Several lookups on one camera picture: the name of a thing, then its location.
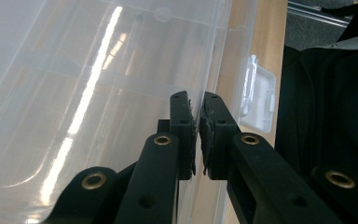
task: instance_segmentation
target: gray surface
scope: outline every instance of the gray surface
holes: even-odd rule
[[[313,7],[345,7],[353,4],[353,0],[295,0]],[[316,46],[329,45],[337,42],[345,28],[300,17],[293,14],[287,15],[286,35],[284,44],[294,49],[303,50]]]

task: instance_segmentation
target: black plastic arm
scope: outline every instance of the black plastic arm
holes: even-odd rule
[[[228,181],[240,223],[341,223],[264,138],[241,133],[218,95],[206,93],[202,108],[208,176]]]

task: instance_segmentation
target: brass grommet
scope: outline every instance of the brass grommet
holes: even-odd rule
[[[156,145],[159,145],[159,146],[166,146],[168,145],[170,142],[171,142],[171,138],[169,136],[166,136],[166,135],[161,135],[161,136],[157,136],[155,139],[154,139],[154,142]]]
[[[344,189],[353,189],[356,185],[350,177],[338,171],[327,171],[325,176],[330,183]]]
[[[258,140],[258,138],[254,137],[252,135],[249,135],[249,134],[244,135],[241,138],[241,141],[248,145],[257,145],[260,143],[260,140]]]
[[[97,181],[91,181],[92,178],[97,177]],[[101,172],[92,173],[84,177],[81,182],[83,189],[97,189],[106,182],[106,175]]]

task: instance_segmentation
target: plastic latch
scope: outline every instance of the plastic latch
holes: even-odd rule
[[[258,65],[257,58],[248,58],[241,96],[239,124],[269,133],[275,110],[276,77]]]
[[[247,116],[252,110],[252,101],[255,91],[255,75],[257,72],[257,58],[252,55],[248,59],[246,68],[245,83],[241,99],[241,116]]]

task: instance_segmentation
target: transparent plastic bin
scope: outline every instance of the transparent plastic bin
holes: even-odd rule
[[[0,0],[0,223],[38,223],[80,171],[137,161],[172,94],[197,118],[226,3]]]

